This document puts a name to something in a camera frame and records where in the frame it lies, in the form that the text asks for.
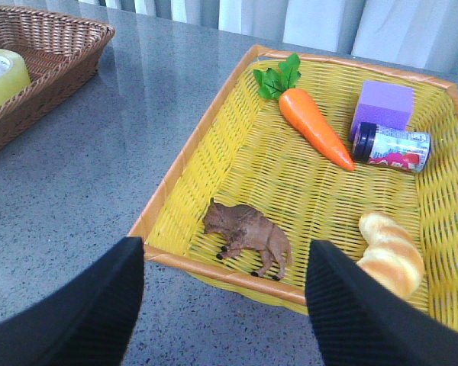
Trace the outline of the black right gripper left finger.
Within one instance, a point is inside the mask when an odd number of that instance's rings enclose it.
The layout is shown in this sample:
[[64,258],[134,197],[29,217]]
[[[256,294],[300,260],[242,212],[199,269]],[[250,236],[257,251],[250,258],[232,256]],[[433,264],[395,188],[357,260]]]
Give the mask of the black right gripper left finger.
[[143,293],[143,242],[124,237],[71,282],[0,323],[0,365],[119,365]]

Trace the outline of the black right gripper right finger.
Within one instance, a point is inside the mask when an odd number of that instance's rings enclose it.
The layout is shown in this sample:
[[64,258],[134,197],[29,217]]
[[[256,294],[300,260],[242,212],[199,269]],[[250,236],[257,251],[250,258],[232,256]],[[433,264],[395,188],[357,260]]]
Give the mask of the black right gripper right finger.
[[311,241],[305,283],[326,365],[458,365],[458,332],[366,274],[332,242]]

